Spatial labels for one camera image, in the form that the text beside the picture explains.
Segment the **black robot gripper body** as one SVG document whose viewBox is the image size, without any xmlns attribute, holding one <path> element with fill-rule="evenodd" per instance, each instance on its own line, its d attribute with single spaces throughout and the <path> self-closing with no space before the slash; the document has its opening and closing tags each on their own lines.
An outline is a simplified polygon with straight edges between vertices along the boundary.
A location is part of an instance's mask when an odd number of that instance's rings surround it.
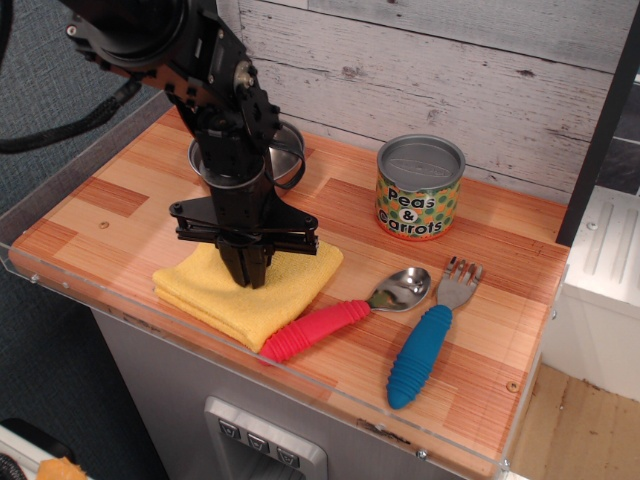
<svg viewBox="0 0 640 480">
<path fill-rule="evenodd" d="M 206 197 L 177 201 L 169 212 L 176 218 L 182 240 L 235 248 L 263 246 L 269 253 L 284 251 L 314 255 L 319 247 L 318 220 L 286 204 L 272 171 L 261 168 L 246 177 L 232 177 L 203 167 Z"/>
</svg>

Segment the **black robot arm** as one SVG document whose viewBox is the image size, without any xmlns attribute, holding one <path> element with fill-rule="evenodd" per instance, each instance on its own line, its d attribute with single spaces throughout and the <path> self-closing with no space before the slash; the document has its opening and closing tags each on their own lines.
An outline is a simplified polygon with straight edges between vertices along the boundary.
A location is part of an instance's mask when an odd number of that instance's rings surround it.
<svg viewBox="0 0 640 480">
<path fill-rule="evenodd" d="M 171 206 L 182 240 L 215 245 L 233 280 L 263 286 L 278 252 L 315 254 L 317 220 L 284 203 L 282 124 L 213 1 L 72 1 L 67 34 L 103 69 L 163 91 L 201 155 L 207 197 Z"/>
</svg>

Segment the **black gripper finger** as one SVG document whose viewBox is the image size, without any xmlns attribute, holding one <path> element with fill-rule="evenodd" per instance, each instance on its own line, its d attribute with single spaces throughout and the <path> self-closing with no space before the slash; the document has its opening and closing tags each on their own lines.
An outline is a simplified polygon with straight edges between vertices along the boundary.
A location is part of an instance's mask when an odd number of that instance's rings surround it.
<svg viewBox="0 0 640 480">
<path fill-rule="evenodd" d="M 251 286 L 261 288 L 266 282 L 266 271 L 271 264 L 274 249 L 271 246 L 251 245 L 247 248 L 247 273 Z"/>
<path fill-rule="evenodd" d="M 247 286 L 250 283 L 250 278 L 246 272 L 242 249 L 229 244 L 225 240 L 218 242 L 217 249 L 234 282 L 240 286 Z"/>
</svg>

